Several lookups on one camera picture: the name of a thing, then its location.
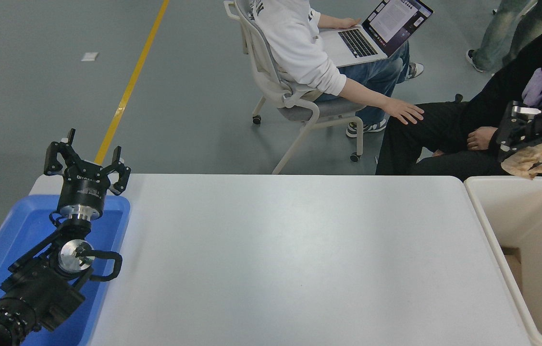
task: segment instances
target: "white hoodie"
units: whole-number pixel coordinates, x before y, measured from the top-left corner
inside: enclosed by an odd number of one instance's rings
[[[338,96],[346,76],[323,50],[320,13],[309,0],[253,0],[256,24],[262,29],[283,77]]]

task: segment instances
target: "hand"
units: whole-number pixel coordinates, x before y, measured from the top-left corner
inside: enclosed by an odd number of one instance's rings
[[[483,126],[467,136],[468,150],[486,150],[489,148],[491,137],[497,131],[497,127]]]
[[[340,19],[337,22],[337,29],[348,29],[351,28],[361,22],[361,18],[359,19],[352,19],[352,18],[344,18]]]
[[[397,118],[403,125],[407,125],[408,121],[412,124],[416,124],[417,120],[423,120],[421,114],[425,112],[415,105],[411,105],[402,100],[393,99],[392,97],[387,97],[385,104],[380,108],[388,115]]]

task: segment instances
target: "crumpled paper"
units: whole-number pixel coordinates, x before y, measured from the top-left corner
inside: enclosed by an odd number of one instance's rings
[[[542,173],[542,143],[535,147],[525,147],[502,162],[504,171],[527,179],[534,179]]]

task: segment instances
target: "laptop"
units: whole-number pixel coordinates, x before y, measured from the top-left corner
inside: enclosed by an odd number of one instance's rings
[[[433,14],[420,0],[382,0],[363,24],[321,30],[324,51],[337,67],[387,59]]]

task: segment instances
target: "blue tray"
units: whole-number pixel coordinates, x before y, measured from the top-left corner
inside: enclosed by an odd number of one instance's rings
[[[0,228],[0,284],[8,276],[8,266],[34,245],[54,232],[49,213],[56,209],[59,196],[32,195],[18,201]],[[86,241],[98,250],[119,252],[130,216],[130,203],[124,197],[107,196],[104,214],[92,222]],[[111,273],[112,261],[96,260],[94,274]],[[85,301],[53,333],[46,329],[30,333],[23,346],[84,346],[95,327],[108,283],[88,281],[81,289]]]

